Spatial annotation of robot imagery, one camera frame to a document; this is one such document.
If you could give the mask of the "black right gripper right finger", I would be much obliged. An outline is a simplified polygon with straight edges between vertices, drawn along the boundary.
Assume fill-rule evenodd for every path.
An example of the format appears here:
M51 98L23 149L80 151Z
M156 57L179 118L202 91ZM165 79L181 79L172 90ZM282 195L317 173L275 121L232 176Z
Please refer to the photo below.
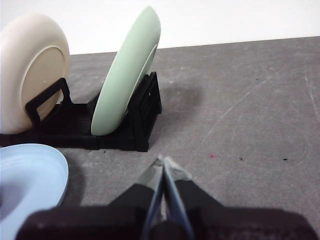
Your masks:
M223 206L170 157L164 158L164 178L171 219L191 240L315 239L315 230L298 213Z

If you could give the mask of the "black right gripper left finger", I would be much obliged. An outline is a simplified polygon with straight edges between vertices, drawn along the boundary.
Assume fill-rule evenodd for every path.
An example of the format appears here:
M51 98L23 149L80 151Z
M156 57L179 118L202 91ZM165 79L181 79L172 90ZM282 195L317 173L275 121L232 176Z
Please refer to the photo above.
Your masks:
M164 158L107 205L59 206L27 217L18 240L140 240L154 223L162 198Z

